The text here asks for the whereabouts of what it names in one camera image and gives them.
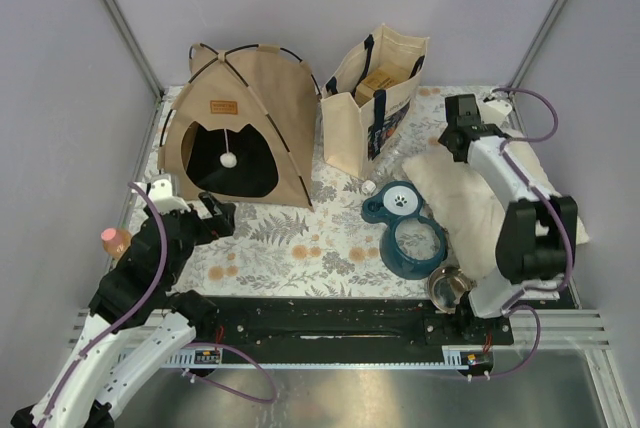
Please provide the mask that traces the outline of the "cream fluffy pillow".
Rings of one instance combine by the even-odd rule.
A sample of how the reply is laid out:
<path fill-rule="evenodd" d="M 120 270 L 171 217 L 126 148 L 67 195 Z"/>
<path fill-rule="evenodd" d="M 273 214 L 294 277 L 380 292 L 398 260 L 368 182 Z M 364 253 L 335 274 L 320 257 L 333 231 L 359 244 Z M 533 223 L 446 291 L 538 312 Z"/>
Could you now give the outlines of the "cream fluffy pillow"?
<path fill-rule="evenodd" d="M 475 282 L 488 276 L 505 210 L 482 176 L 444 147 L 407 158 L 402 168 L 448 232 L 462 273 Z"/>

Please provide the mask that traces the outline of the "teal double pet bowl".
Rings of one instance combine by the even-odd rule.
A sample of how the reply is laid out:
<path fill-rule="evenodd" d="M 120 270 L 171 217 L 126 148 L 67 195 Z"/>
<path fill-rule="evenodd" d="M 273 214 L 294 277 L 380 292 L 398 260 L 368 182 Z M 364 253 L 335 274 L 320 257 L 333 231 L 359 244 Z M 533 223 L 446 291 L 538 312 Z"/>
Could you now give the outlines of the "teal double pet bowl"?
<path fill-rule="evenodd" d="M 424 201 L 413 184 L 394 181 L 366 199 L 361 216 L 369 224 L 386 226 L 379 242 L 381 260 L 405 280 L 422 280 L 448 256 L 446 235 L 422 214 Z"/>

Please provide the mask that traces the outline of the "steel pet bowl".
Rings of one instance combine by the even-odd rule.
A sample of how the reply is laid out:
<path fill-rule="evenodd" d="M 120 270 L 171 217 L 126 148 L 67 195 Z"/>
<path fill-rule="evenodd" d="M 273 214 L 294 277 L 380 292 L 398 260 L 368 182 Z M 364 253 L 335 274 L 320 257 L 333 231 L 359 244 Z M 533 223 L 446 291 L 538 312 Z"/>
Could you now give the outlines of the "steel pet bowl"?
<path fill-rule="evenodd" d="M 453 265 L 437 268 L 427 279 L 429 299 L 446 314 L 453 314 L 462 296 L 474 287 L 475 282 Z"/>

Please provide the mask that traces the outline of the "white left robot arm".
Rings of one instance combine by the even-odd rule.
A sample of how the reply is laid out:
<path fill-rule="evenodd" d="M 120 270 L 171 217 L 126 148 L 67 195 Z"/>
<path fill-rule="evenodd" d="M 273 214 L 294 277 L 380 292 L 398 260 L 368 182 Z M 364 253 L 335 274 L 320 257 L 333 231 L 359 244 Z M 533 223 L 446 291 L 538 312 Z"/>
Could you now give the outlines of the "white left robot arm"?
<path fill-rule="evenodd" d="M 89 304 L 89 316 L 54 385 L 36 404 L 18 410 L 14 427 L 112 427 L 134 395 L 192 341 L 211 343 L 219 332 L 214 303 L 190 290 L 172 294 L 199 245 L 235 231 L 236 206 L 209 193 L 209 214 L 177 197 L 146 195 L 147 220 Z"/>

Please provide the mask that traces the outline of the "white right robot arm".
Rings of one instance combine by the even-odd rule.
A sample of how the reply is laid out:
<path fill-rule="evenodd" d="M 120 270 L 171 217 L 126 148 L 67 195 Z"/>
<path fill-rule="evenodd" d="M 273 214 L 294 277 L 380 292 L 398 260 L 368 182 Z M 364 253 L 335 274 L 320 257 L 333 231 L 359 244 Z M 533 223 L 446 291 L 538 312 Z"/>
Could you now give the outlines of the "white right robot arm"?
<path fill-rule="evenodd" d="M 484 179 L 505 210 L 497 266 L 461 297 L 451 322 L 462 341 L 475 344 L 519 309 L 526 293 L 561 293 L 568 287 L 578 207 L 572 197 L 555 195 L 535 180 L 509 148 L 515 137 L 483 121 L 474 95 L 446 97 L 445 114 L 439 143 L 454 162 L 467 164 Z"/>

